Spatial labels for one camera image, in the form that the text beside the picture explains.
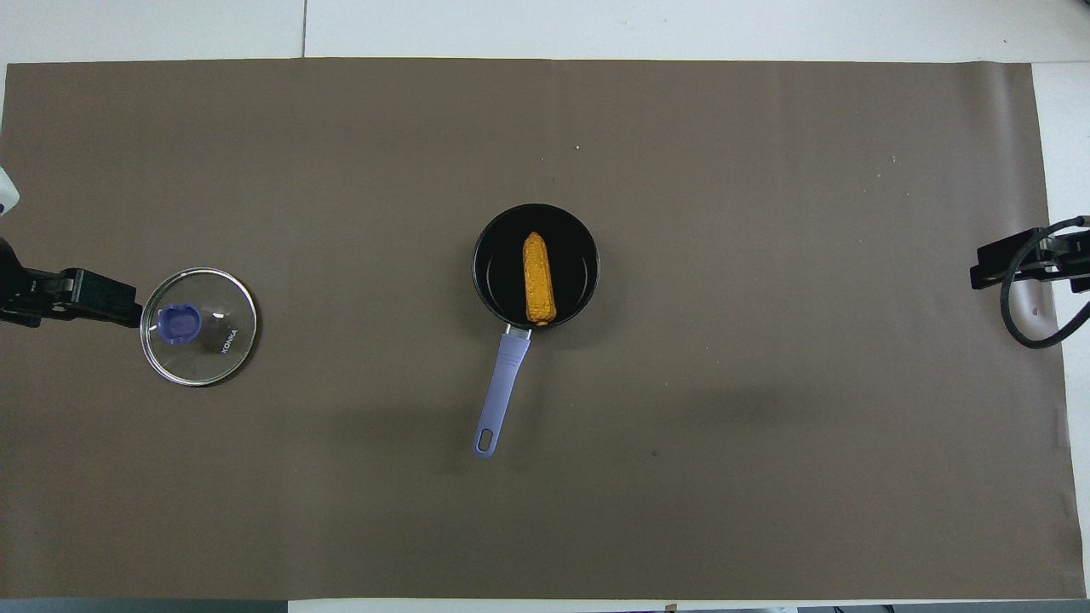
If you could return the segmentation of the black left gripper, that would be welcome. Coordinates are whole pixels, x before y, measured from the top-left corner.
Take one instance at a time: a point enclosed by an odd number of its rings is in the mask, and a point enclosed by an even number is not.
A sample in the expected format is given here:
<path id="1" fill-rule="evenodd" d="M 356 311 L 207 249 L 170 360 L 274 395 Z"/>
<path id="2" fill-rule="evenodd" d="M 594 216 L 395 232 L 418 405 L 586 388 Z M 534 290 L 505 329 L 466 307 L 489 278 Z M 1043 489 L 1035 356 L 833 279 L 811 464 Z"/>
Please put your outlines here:
<path id="1" fill-rule="evenodd" d="M 75 310 L 70 299 L 75 284 Z M 1 318 L 38 329 L 44 318 L 93 321 L 140 329 L 141 304 L 132 284 L 89 269 L 45 272 L 26 269 L 14 249 L 1 239 Z"/>

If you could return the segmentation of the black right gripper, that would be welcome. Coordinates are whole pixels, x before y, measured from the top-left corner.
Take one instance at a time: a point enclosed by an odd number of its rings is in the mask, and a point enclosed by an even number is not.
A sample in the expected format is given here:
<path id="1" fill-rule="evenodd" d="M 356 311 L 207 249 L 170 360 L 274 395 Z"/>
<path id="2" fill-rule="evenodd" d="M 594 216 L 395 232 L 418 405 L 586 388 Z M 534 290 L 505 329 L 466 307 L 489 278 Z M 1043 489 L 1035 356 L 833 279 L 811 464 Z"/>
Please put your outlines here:
<path id="1" fill-rule="evenodd" d="M 969 269 L 971 288 L 981 290 L 1000 284 L 1013 257 L 1040 230 L 1033 226 L 977 248 L 977 263 Z M 1041 240 L 1041 249 L 1038 243 L 1030 249 L 1013 275 L 1013 283 L 1070 283 L 1073 295 L 1083 295 L 1089 291 L 1089 230 L 1050 235 Z"/>

